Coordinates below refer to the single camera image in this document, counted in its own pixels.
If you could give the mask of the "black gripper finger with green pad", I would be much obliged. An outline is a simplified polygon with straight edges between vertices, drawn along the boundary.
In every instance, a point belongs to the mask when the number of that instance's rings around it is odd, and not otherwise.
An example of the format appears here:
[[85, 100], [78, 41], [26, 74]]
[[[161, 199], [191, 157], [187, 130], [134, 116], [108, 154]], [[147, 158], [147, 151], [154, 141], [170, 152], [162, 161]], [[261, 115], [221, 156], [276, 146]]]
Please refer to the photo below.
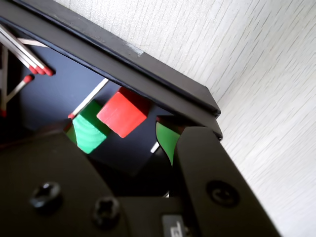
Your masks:
[[211, 128], [158, 116], [156, 138], [173, 164], [173, 189], [193, 236], [279, 236]]
[[119, 202], [61, 129], [0, 150], [3, 237], [126, 237]]

